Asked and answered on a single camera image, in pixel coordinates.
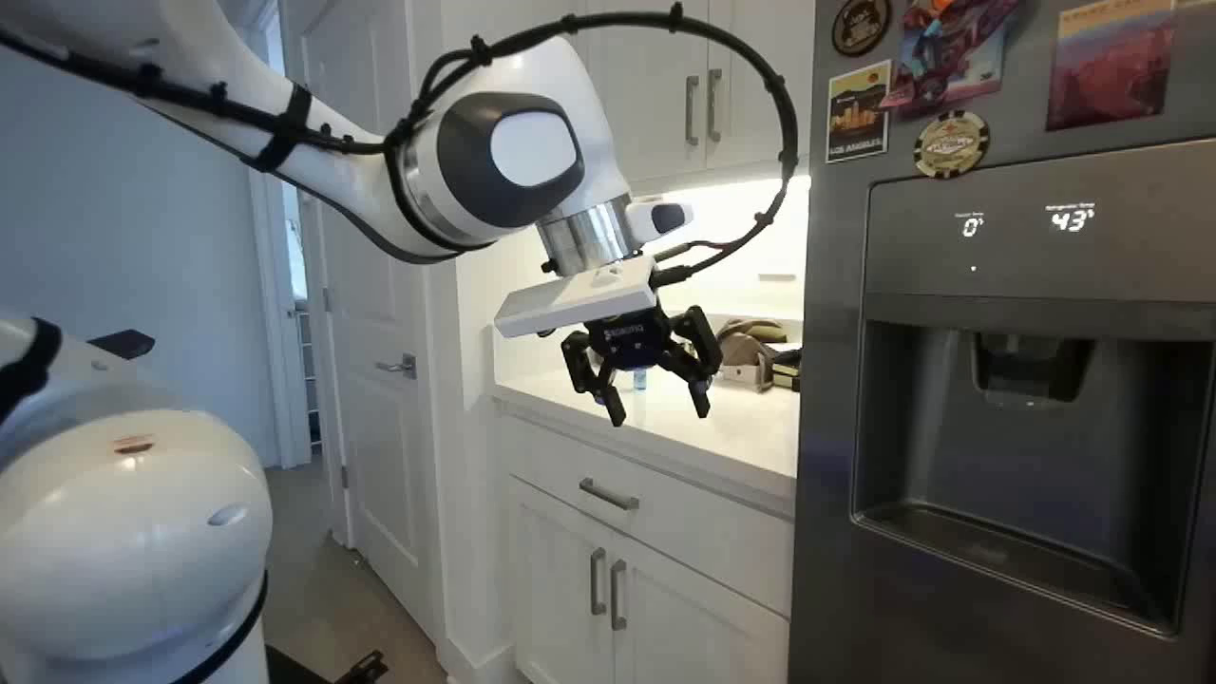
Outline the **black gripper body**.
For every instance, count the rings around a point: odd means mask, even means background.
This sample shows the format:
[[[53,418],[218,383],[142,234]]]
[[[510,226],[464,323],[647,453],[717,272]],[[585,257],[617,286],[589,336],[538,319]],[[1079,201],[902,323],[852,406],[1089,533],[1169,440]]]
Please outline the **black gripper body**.
[[[589,348],[598,366],[647,367],[671,348],[671,326],[661,309],[598,319],[589,326]]]

